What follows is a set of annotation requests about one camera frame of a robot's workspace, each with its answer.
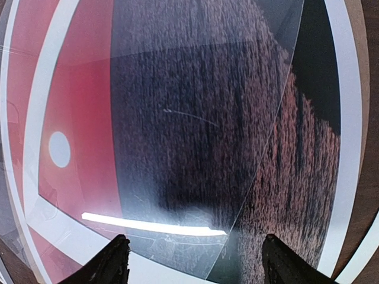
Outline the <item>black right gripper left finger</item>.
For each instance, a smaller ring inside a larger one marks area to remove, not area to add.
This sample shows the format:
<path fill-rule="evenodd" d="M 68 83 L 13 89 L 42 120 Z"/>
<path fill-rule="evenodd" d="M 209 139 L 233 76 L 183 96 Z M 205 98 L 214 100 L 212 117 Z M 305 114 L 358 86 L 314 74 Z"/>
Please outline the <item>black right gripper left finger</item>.
<path fill-rule="evenodd" d="M 119 234 L 77 272 L 61 284 L 125 284 L 130 269 L 130 240 Z"/>

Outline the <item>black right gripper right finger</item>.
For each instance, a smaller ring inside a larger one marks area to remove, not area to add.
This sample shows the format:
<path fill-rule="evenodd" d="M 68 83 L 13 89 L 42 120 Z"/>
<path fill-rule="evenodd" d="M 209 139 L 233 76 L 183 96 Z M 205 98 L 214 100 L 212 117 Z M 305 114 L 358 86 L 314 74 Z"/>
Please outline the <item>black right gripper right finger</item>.
<path fill-rule="evenodd" d="M 265 283 L 333 284 L 335 281 L 320 273 L 283 243 L 268 234 L 262 245 L 262 265 Z"/>

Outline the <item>clear acrylic sheet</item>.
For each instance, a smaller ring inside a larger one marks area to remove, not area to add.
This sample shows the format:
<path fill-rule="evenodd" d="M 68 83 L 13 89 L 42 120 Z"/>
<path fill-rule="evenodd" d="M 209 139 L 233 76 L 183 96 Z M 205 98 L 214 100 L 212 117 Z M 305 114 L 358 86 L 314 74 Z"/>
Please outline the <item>clear acrylic sheet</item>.
<path fill-rule="evenodd" d="M 131 283 L 201 283 L 246 203 L 303 1 L 2 1 L 1 142 L 36 278 L 118 234 Z"/>

